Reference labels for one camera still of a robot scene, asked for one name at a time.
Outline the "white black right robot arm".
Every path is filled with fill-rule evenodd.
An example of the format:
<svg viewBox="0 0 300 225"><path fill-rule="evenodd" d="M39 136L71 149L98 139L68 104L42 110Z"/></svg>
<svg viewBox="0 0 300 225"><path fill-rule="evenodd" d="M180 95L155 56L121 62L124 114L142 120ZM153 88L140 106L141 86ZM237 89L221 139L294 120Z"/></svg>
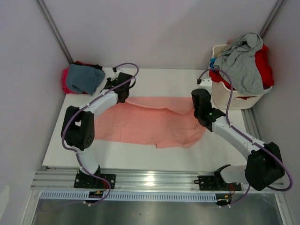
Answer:
<svg viewBox="0 0 300 225"><path fill-rule="evenodd" d="M213 108L206 89L191 92L194 116L200 125L229 142L246 159L246 165L224 165L214 172L214 186L225 189L230 183L246 183L257 191L269 187L285 175L279 147L260 141L234 124L226 114Z"/></svg>

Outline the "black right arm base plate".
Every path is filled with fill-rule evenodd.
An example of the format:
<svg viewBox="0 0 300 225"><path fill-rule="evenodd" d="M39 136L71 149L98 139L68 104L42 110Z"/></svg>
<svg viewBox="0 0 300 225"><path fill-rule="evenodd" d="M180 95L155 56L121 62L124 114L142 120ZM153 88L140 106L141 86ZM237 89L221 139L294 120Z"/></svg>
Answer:
<svg viewBox="0 0 300 225"><path fill-rule="evenodd" d="M222 178L211 175L198 176L194 183L199 186L201 191L241 191L241 184L225 183Z"/></svg>

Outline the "pink t shirt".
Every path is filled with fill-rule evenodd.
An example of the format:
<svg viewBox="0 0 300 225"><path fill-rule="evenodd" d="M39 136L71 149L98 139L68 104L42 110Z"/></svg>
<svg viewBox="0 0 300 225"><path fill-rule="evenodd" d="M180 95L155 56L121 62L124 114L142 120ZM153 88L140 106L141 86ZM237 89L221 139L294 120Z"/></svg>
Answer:
<svg viewBox="0 0 300 225"><path fill-rule="evenodd" d="M95 138L154 145L158 149L189 148L204 135L188 97L130 97L95 120Z"/></svg>

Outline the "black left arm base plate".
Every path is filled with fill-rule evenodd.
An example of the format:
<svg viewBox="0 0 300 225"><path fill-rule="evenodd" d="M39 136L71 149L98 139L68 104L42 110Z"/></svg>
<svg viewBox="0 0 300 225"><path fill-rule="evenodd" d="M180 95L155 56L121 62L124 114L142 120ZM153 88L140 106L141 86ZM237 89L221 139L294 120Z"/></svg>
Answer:
<svg viewBox="0 0 300 225"><path fill-rule="evenodd" d="M110 185L111 189L114 189L116 183L116 175L115 174L97 174L97 176L106 179ZM74 181L74 188L81 189L108 189L109 186L103 180L94 178L90 175L82 173L81 171L76 175Z"/></svg>

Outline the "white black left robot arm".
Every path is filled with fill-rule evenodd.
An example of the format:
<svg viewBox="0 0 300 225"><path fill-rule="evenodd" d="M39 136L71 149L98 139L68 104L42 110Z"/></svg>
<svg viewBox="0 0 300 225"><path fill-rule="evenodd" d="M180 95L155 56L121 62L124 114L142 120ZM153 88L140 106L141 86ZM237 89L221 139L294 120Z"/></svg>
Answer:
<svg viewBox="0 0 300 225"><path fill-rule="evenodd" d="M101 183L100 169L93 152L89 149L95 139L95 118L118 103L125 103L129 90L135 85L135 75L119 72L107 82L100 94L81 107L69 106L65 112L61 130L64 149L75 153L84 182L90 188Z"/></svg>

